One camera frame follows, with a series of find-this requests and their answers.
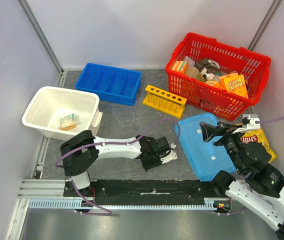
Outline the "yellow Lays chips bag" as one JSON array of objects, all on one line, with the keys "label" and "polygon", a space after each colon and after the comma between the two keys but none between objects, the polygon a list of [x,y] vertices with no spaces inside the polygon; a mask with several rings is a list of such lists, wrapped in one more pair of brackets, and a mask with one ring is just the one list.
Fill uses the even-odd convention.
[{"label": "yellow Lays chips bag", "polygon": [[270,164],[277,158],[261,128],[247,132],[236,132],[233,136],[239,138],[240,145],[244,149],[245,154],[252,158],[253,161],[261,161],[265,164],[266,160],[268,160]]}]

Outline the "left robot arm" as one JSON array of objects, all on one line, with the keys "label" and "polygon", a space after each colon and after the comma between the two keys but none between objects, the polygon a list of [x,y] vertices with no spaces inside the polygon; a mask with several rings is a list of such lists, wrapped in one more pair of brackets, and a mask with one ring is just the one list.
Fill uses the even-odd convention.
[{"label": "left robot arm", "polygon": [[141,160],[142,168],[148,171],[177,159],[175,144],[166,137],[155,139],[137,135],[126,139],[107,139],[94,136],[84,130],[60,146],[64,174],[75,184],[80,196],[88,196],[92,184],[88,169],[97,160],[126,158]]}]

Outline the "clear bag of swabs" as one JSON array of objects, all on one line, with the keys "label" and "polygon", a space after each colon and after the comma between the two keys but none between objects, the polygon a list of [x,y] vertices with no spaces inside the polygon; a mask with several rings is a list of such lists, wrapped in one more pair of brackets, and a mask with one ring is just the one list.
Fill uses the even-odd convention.
[{"label": "clear bag of swabs", "polygon": [[59,119],[59,128],[71,125],[78,125],[79,123],[80,123],[80,116],[78,114],[71,113]]}]

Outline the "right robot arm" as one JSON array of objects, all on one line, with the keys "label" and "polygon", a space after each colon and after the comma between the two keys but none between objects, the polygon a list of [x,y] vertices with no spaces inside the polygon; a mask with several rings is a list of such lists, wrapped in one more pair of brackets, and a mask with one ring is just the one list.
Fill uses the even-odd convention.
[{"label": "right robot arm", "polygon": [[199,125],[203,141],[219,137],[214,146],[223,146],[237,173],[245,176],[245,181],[240,181],[224,170],[219,171],[211,182],[212,193],[238,201],[263,219],[278,239],[284,240],[284,176],[269,163],[271,155],[261,143],[244,143],[241,139],[244,133],[259,129],[260,120],[246,117],[242,124]]}]

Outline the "tan rubber band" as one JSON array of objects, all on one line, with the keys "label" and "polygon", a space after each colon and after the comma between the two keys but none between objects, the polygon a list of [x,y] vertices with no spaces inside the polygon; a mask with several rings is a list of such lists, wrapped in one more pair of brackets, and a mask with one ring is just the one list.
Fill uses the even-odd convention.
[{"label": "tan rubber band", "polygon": [[71,130],[71,129],[74,129],[77,125],[76,124],[73,124],[73,125],[69,125],[69,126],[65,126],[65,127],[60,127],[59,130],[62,130],[62,131],[68,131],[68,130]]}]

